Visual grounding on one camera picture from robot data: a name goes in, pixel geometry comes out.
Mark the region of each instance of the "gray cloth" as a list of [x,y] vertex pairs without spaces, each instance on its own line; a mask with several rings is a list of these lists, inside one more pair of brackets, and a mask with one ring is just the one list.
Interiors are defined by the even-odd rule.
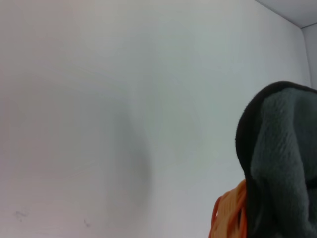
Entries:
[[251,176],[275,219],[273,237],[317,238],[317,187],[307,187],[317,177],[317,94],[286,88],[258,117]]

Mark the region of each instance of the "orange object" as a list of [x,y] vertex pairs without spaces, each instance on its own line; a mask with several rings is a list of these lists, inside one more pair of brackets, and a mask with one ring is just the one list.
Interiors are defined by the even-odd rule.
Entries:
[[246,238],[246,182],[218,198],[214,205],[208,238]]

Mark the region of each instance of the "ceiling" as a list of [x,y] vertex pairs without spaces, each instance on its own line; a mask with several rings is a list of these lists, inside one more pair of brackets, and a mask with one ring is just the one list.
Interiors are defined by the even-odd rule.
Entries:
[[300,28],[317,23],[317,0],[257,1]]

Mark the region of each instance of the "orange plastic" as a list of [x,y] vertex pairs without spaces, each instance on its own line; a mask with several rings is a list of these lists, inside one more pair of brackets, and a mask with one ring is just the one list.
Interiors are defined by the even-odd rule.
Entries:
[[208,238],[246,238],[246,182],[218,198],[214,205]]

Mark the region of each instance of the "white wall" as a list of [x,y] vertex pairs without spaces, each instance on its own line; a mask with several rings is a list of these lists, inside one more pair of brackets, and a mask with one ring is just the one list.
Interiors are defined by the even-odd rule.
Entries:
[[207,237],[278,80],[304,38],[253,0],[2,0],[0,237]]
[[303,29],[312,87],[317,89],[317,24]]

